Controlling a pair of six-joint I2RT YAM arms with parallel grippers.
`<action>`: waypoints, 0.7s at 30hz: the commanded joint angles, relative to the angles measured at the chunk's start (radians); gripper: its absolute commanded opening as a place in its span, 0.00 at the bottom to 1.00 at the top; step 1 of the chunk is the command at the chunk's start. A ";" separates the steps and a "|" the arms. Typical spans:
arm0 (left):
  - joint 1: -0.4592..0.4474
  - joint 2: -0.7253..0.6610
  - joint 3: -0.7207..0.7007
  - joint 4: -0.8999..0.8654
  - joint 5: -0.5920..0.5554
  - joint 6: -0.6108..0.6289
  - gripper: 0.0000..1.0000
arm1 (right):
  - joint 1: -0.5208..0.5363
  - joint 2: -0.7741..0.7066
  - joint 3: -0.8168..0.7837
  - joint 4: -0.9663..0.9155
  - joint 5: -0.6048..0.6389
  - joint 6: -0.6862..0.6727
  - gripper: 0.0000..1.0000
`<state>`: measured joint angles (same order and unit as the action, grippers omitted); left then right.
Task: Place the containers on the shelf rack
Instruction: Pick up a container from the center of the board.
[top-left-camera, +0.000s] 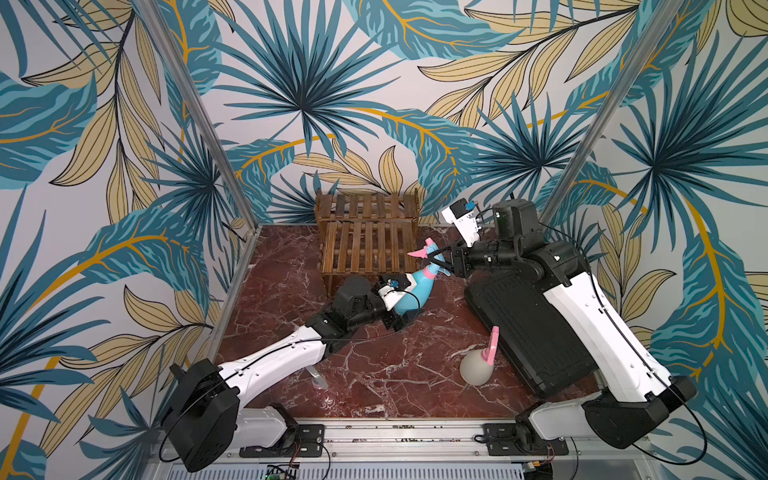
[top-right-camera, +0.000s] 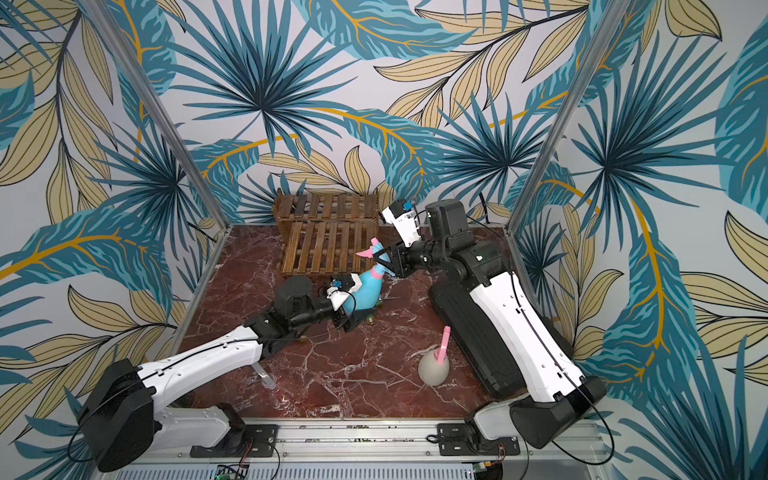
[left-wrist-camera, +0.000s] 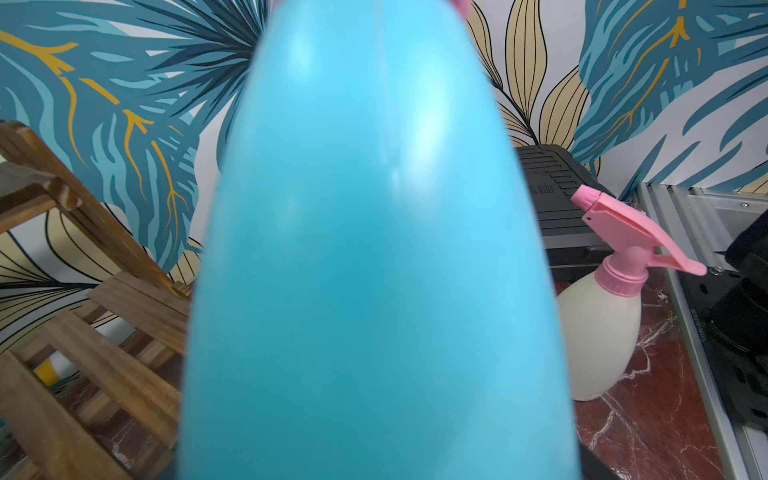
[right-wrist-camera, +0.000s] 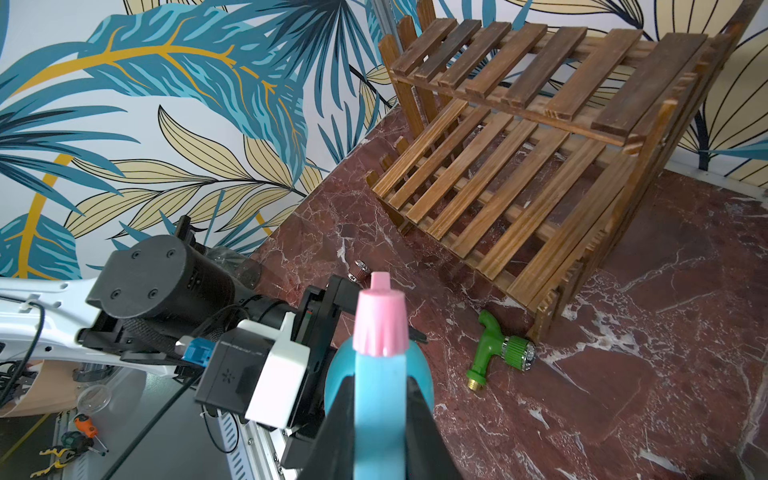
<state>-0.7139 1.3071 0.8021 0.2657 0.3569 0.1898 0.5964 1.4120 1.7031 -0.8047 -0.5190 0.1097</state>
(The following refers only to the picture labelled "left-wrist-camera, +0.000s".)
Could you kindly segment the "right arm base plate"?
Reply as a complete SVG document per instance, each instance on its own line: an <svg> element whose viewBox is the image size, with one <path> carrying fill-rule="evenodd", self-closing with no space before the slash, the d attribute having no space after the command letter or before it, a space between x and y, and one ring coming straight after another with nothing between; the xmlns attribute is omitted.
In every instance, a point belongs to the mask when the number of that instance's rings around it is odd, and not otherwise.
<svg viewBox="0 0 768 480"><path fill-rule="evenodd" d="M759 429L767 428L767 355L753 356L728 343L712 324L711 310L741 276L694 276L682 273L685 299L703 344L719 395L731 419Z"/></svg>

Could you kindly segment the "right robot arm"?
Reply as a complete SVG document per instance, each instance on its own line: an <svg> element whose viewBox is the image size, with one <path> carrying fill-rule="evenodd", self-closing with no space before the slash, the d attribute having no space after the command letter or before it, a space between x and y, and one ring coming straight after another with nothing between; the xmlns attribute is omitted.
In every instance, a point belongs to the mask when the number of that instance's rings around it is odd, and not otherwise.
<svg viewBox="0 0 768 480"><path fill-rule="evenodd" d="M712 308L712 324L745 354L766 356L767 212L736 237L725 259L741 280Z"/></svg>

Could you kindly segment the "wooden slatted step shelf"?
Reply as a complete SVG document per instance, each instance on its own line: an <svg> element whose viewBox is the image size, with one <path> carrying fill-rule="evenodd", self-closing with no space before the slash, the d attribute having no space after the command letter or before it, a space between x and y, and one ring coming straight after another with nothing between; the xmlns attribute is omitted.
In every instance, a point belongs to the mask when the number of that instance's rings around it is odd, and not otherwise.
<svg viewBox="0 0 768 480"><path fill-rule="evenodd" d="M87 301L1 356L1 417L23 458L11 479L160 479L179 438L190 299L28 126L1 125L1 229L51 210L118 268Z"/></svg>

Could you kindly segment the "white spray bottle pink top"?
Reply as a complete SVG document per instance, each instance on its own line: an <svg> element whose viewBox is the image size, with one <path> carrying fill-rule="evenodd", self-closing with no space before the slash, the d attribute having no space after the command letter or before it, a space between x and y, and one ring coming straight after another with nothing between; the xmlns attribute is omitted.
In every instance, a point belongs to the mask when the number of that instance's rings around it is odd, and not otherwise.
<svg viewBox="0 0 768 480"><path fill-rule="evenodd" d="M585 223L613 250L598 268L557 296L570 395L591 401L610 390L631 360L641 323L641 291L650 268L704 276L691 258L644 213L586 185L571 197Z"/></svg>

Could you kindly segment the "blue spray bottle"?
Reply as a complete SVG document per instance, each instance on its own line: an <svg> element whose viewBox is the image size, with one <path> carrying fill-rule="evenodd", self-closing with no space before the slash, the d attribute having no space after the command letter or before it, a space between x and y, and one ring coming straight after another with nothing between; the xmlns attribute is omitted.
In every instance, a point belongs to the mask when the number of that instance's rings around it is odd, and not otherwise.
<svg viewBox="0 0 768 480"><path fill-rule="evenodd" d="M284 1L195 285L181 479L577 479L530 191L447 1Z"/></svg>

